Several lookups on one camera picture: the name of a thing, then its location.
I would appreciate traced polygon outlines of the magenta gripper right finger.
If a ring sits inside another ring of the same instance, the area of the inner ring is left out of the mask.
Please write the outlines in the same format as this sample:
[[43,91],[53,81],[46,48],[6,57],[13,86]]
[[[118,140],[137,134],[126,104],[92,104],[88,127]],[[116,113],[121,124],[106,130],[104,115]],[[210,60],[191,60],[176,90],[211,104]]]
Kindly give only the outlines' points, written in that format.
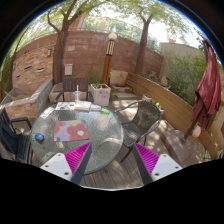
[[157,154],[138,143],[133,144],[133,154],[144,185],[182,169],[168,154]]

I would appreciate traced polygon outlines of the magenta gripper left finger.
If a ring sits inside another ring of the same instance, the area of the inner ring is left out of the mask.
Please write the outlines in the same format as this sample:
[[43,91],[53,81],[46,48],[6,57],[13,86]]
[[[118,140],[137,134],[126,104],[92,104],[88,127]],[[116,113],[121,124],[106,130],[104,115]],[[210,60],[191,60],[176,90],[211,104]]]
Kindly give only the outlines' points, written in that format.
[[88,142],[66,154],[55,154],[41,169],[79,185],[91,153],[92,145]]

